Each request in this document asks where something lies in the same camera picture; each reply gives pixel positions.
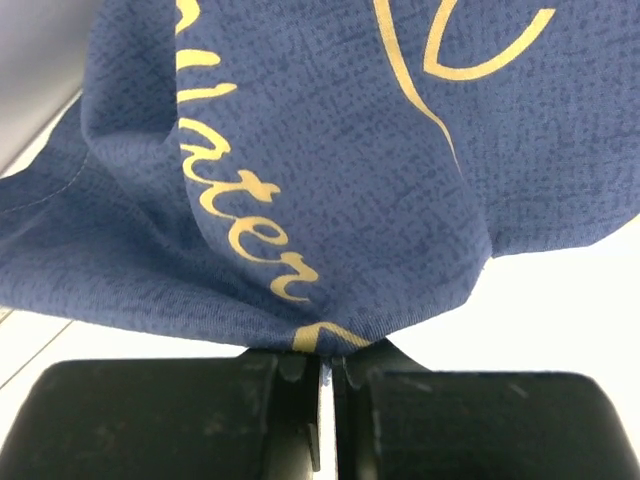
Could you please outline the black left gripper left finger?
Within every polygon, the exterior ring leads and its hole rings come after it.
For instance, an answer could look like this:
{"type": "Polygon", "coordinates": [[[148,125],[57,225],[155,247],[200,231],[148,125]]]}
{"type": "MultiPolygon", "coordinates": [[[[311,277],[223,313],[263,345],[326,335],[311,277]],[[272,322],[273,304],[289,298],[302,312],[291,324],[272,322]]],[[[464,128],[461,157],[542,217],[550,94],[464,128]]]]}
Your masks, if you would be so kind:
{"type": "Polygon", "coordinates": [[[1,451],[5,479],[309,479],[320,466],[320,363],[64,361],[32,387],[1,451]]]}

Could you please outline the blue cloth placemat gold print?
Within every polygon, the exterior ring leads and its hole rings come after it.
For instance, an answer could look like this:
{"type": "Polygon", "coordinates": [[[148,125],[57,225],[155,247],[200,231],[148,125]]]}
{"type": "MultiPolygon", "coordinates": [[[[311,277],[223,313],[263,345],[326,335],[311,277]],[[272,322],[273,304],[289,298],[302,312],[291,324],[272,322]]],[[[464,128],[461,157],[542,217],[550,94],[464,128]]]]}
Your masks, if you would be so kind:
{"type": "Polygon", "coordinates": [[[635,1],[106,1],[1,302],[343,355],[638,212],[635,1]]]}

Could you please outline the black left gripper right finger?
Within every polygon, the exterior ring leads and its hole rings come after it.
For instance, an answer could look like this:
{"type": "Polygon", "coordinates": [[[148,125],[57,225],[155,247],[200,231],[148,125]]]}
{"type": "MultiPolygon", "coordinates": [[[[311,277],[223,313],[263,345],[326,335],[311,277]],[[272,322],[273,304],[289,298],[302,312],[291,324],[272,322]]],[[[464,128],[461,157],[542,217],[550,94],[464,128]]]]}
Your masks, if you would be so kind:
{"type": "Polygon", "coordinates": [[[342,479],[632,480],[609,397],[566,372],[427,369],[383,340],[331,362],[342,479]]]}

